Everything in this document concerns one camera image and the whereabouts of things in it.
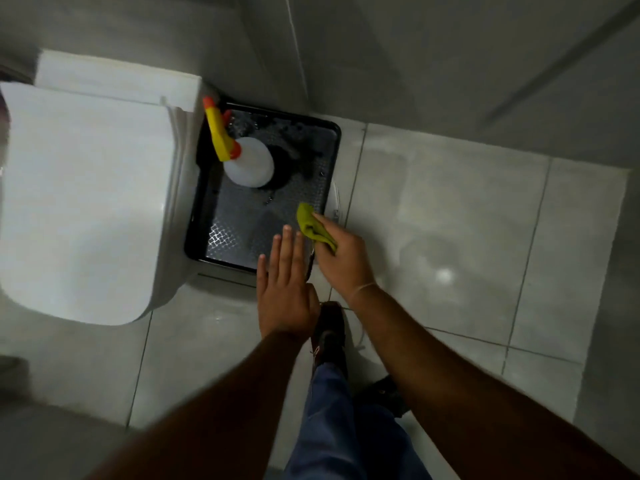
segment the person's right arm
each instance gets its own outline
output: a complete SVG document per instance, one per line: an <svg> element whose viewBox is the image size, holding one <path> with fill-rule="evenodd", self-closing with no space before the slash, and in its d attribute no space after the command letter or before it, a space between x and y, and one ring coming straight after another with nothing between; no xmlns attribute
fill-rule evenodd
<svg viewBox="0 0 640 480"><path fill-rule="evenodd" d="M374 282L362 238L316 216L320 270L347 300L405 402L461 479L637 476L571 424L434 338Z"/></svg>

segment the hand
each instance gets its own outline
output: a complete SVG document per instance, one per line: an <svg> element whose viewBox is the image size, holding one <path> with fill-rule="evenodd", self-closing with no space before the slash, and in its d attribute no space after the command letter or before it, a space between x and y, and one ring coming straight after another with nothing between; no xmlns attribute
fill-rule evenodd
<svg viewBox="0 0 640 480"><path fill-rule="evenodd" d="M338 243L335 255L331 248L324 242L316 242L316 256L320 271L345 300L349 300L353 294L363 285L375 283L367 248L364 239L359 235L351 234L346 229L329 219L314 214Z"/></svg>
<svg viewBox="0 0 640 480"><path fill-rule="evenodd" d="M273 237L269 273L264 254L258 258L258 322L262 338L274 331L284 331L301 342L313 333L320 303L316 289L305 279L304 236L296 233L293 243L291 226L282 236Z"/></svg>

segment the toilet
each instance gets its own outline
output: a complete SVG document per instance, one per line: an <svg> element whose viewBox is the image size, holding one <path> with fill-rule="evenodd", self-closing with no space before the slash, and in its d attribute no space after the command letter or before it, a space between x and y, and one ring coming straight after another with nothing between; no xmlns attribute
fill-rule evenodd
<svg viewBox="0 0 640 480"><path fill-rule="evenodd" d="M44 51L3 82L0 286L36 312L121 325L195 273L184 252L204 112L199 77Z"/></svg>

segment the bracelet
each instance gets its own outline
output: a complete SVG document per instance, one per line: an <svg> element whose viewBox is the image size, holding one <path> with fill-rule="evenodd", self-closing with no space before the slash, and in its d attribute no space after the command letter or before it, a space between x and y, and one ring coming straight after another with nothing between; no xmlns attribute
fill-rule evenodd
<svg viewBox="0 0 640 480"><path fill-rule="evenodd" d="M373 281L373 282L367 283L367 284L365 284L365 285L358 286L358 287L357 287L357 288L356 288L356 289L351 293L350 297L348 297L348 298L347 298L347 303L350 303L350 302L351 302L351 300L353 299L353 297L354 297L354 296L356 296L356 295L357 295L357 293L358 293L359 291L362 291L362 290L364 290L364 288L367 288L367 287L369 287L369 286L375 286L376 284L377 284L377 283L376 283L375 281Z"/></svg>

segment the toilet lid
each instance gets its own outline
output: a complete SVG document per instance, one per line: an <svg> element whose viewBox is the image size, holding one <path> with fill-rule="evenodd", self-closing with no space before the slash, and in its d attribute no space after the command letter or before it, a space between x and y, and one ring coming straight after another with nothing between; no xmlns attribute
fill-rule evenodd
<svg viewBox="0 0 640 480"><path fill-rule="evenodd" d="M0 285L38 312L98 324L146 313L176 138L169 108L2 83Z"/></svg>

